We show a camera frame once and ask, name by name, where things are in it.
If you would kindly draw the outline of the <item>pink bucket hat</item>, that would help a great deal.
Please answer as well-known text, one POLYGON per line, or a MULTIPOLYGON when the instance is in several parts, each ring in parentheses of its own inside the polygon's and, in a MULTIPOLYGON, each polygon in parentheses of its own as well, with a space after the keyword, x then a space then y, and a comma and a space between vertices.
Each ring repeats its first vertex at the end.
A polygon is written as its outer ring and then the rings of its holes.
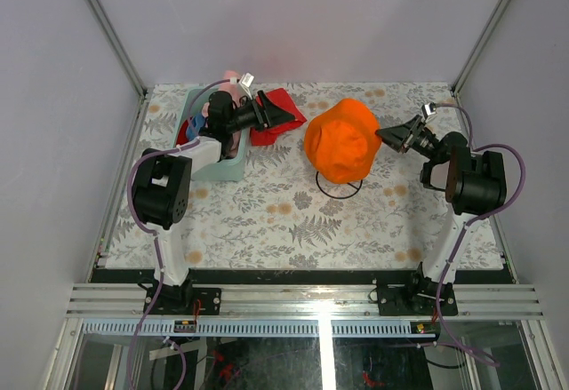
POLYGON ((248 131, 244 126, 243 108, 250 98, 239 84, 240 80, 239 73, 226 70, 220 81, 212 85, 217 90, 208 96, 200 112, 204 123, 199 135, 220 142, 220 161, 236 157, 241 138, 248 131))

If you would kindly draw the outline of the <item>orange bucket hat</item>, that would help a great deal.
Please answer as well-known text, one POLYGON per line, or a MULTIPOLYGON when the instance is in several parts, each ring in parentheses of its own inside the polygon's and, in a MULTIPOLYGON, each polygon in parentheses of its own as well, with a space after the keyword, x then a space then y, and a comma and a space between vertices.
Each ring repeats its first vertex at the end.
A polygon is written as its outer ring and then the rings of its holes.
POLYGON ((365 179, 381 147, 379 129, 365 103, 342 99, 309 123, 303 141, 306 157, 333 184, 365 179))

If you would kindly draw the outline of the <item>light green plastic bin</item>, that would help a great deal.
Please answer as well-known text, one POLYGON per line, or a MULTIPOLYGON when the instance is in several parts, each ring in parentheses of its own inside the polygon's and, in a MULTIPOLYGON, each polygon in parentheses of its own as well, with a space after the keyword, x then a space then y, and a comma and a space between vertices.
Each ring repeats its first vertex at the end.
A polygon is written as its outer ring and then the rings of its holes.
MULTIPOLYGON (((212 88, 199 95, 201 91, 198 87, 191 87, 183 101, 183 109, 178 125, 178 130, 173 142, 175 143, 180 126, 188 119, 188 116, 195 115, 209 99, 209 96, 216 91, 212 88)), ((217 163, 209 164, 199 171, 192 171, 194 181, 234 181, 238 182, 244 177, 245 158, 250 146, 249 130, 240 132, 240 139, 236 150, 236 155, 232 158, 223 159, 217 163)))

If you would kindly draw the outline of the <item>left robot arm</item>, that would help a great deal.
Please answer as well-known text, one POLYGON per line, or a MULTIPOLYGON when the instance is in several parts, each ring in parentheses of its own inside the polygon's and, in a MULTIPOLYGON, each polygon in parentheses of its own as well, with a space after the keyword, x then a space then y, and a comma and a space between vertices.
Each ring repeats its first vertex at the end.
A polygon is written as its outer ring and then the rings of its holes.
POLYGON ((168 150, 146 149, 128 177, 127 202, 135 224, 150 234, 155 245, 155 279, 170 286, 164 303, 175 314, 185 314, 195 293, 183 285, 188 277, 177 224, 188 208, 192 174, 224 159, 234 134, 253 128, 265 131, 295 119, 263 92, 235 102, 228 92, 213 92, 204 125, 190 141, 168 150))

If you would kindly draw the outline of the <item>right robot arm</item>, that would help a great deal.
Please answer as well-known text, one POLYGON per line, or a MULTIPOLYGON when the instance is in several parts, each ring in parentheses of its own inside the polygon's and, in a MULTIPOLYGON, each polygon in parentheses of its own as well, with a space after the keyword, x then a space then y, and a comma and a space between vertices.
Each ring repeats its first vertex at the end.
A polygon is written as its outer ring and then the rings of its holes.
POLYGON ((471 151, 457 131, 438 138, 419 115, 406 123, 379 129, 383 144, 403 154, 413 150, 427 161, 420 183, 445 195, 448 212, 430 254, 417 273, 429 283, 448 285, 455 281, 457 267, 480 222, 506 200, 503 156, 471 151))

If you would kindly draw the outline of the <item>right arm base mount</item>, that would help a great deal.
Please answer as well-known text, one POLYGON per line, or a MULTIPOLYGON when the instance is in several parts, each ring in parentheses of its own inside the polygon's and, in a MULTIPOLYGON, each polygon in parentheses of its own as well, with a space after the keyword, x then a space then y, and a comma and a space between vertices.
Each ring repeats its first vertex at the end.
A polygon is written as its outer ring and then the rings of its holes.
POLYGON ((379 313, 382 316, 457 316, 458 307, 451 283, 440 284, 413 271, 403 284, 376 284, 379 313))

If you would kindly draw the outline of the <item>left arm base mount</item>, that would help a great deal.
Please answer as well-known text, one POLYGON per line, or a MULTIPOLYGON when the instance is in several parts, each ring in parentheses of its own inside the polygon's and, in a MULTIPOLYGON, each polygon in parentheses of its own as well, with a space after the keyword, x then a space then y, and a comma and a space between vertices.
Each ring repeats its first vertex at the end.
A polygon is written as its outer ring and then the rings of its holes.
POLYGON ((163 284, 150 314, 160 315, 218 315, 221 306, 221 288, 196 287, 186 281, 181 286, 163 284))

